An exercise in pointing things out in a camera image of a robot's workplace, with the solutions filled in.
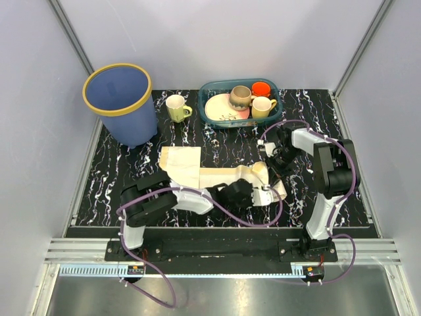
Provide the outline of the cream translucent trash bag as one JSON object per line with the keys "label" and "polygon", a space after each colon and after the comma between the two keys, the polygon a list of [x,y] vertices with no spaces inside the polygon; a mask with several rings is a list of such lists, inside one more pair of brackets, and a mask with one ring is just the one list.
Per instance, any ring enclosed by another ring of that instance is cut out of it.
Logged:
{"label": "cream translucent trash bag", "polygon": [[210,188],[217,184],[231,184],[240,178],[254,187],[260,180],[251,172],[251,166],[202,167],[200,147],[163,147],[159,167],[176,183],[190,188]]}

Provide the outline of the roll of cream trash bags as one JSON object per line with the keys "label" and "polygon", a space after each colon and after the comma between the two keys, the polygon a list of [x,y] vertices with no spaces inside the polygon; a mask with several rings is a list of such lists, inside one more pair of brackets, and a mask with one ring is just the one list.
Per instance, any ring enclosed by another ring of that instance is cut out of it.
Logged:
{"label": "roll of cream trash bags", "polygon": [[262,186],[270,186],[277,191],[282,200],[287,196],[284,183],[281,178],[271,178],[270,171],[265,162],[259,161],[251,166],[251,172],[260,180]]}

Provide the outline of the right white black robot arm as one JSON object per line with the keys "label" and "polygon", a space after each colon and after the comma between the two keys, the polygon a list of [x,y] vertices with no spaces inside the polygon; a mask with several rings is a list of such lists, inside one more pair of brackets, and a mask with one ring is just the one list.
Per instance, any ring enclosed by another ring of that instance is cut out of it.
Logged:
{"label": "right white black robot arm", "polygon": [[258,141],[272,180],[286,175],[297,156],[306,153],[312,157],[316,202],[292,253],[304,260],[316,261],[333,248],[334,220],[345,200],[360,184],[354,143],[350,139],[323,136],[304,124],[283,126],[277,135],[277,143]]}

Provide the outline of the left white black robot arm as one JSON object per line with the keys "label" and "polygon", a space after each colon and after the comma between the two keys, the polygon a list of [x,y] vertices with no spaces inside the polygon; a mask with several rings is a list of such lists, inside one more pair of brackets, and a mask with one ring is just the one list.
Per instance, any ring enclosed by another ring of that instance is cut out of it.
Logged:
{"label": "left white black robot arm", "polygon": [[197,215],[211,212],[219,204],[227,207],[250,207],[253,185],[244,180],[217,184],[203,189],[182,188],[164,171],[146,176],[124,187],[120,193],[118,216],[123,224],[123,241],[119,253],[129,261],[142,252],[145,228],[171,209],[191,211]]}

